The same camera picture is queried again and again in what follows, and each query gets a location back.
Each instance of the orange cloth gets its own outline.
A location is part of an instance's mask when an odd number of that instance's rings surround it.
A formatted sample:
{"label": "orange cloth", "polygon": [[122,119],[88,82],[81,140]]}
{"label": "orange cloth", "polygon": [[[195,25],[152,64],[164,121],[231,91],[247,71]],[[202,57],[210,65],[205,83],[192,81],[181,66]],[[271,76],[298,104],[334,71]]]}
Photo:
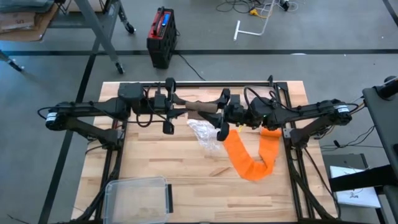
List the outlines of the orange cloth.
{"label": "orange cloth", "polygon": [[250,157],[237,130],[230,130],[224,147],[238,174],[246,180],[261,180],[272,173],[279,151],[279,138],[282,132],[263,129],[260,135],[259,155],[264,162],[256,162]]}

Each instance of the gray floor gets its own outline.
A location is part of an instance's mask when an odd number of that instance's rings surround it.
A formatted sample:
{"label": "gray floor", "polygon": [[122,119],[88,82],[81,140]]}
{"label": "gray floor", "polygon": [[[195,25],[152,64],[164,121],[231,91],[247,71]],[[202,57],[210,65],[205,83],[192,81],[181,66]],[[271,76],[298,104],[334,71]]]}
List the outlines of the gray floor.
{"label": "gray floor", "polygon": [[[398,11],[398,1],[390,0]],[[118,22],[113,42],[118,50],[144,50],[149,24],[157,7],[175,10],[181,38],[178,49],[398,49],[398,28],[382,1],[307,0],[295,12],[273,13],[262,37],[239,35],[233,42],[236,20],[246,30],[259,30],[261,20],[235,12],[215,11],[219,1],[123,1],[137,34],[127,35]],[[0,42],[3,50],[91,50],[90,30],[49,29],[40,43]],[[396,75],[398,56],[391,55],[187,55],[207,80],[303,80],[311,103],[337,98],[351,101],[363,88]],[[37,223],[64,133],[49,131],[36,115],[43,106],[74,100],[88,57],[16,57],[25,65],[20,74],[0,63],[0,223],[18,223],[7,214]],[[126,74],[120,76],[106,56],[96,59],[85,100],[97,100],[105,81],[199,80],[179,58],[168,70],[152,68],[148,56],[121,57]],[[363,110],[345,127],[337,128],[321,144],[348,142],[372,126]],[[373,133],[364,142],[380,145]],[[74,135],[61,179],[51,222],[67,221],[72,212],[84,161],[86,141]],[[387,164],[383,150],[345,148],[329,154],[364,153],[371,167]],[[343,219],[377,223],[373,210],[343,207]]]}

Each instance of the wooden tabletop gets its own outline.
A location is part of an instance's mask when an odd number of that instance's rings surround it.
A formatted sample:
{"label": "wooden tabletop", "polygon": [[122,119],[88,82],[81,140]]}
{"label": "wooden tabletop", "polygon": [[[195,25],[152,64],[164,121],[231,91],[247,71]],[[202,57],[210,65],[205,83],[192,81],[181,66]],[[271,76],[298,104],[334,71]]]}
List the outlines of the wooden tabletop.
{"label": "wooden tabletop", "polygon": [[[308,103],[303,82],[287,82],[293,106]],[[117,96],[119,83],[105,82],[99,100]],[[222,87],[177,87],[177,95],[189,101],[210,101],[220,96]],[[256,87],[261,96],[268,96],[269,88]],[[232,87],[231,94],[242,94],[242,87]],[[94,125],[109,128],[111,119],[97,117]],[[298,127],[310,121],[297,122]],[[129,124],[126,131],[120,179],[164,176],[172,184],[174,212],[169,222],[294,222],[292,189],[282,138],[279,155],[271,175],[257,182],[240,178],[221,145],[207,150],[200,146],[193,129],[187,125],[187,115],[173,120],[174,135],[162,133],[162,123],[148,128]],[[246,150],[260,161],[259,129],[243,128],[240,137]],[[98,146],[94,142],[89,148]],[[307,147],[327,180],[325,165],[318,141],[310,140]],[[72,218],[81,214],[100,189],[106,151],[97,149],[87,154],[76,196]],[[303,156],[310,190],[332,215],[336,214],[333,199],[315,171],[308,157]],[[300,190],[303,213],[307,216]]]}

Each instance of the clear plastic container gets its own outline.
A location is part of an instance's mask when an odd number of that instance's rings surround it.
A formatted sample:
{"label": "clear plastic container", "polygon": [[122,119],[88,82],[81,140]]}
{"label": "clear plastic container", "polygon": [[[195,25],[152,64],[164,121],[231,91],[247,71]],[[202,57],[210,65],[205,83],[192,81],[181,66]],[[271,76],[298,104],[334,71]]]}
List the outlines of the clear plastic container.
{"label": "clear plastic container", "polygon": [[165,223],[168,217],[164,177],[114,180],[106,186],[104,224]]}

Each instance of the clear plastic bag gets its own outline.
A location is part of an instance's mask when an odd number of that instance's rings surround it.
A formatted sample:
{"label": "clear plastic bag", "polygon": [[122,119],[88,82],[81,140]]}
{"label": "clear plastic bag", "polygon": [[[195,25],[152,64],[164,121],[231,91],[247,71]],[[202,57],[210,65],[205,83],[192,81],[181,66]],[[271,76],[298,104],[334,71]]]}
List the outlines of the clear plastic bag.
{"label": "clear plastic bag", "polygon": [[222,149],[222,143],[217,141],[217,132],[219,129],[215,129],[208,121],[189,119],[187,123],[194,130],[199,144],[207,151],[215,152]]}

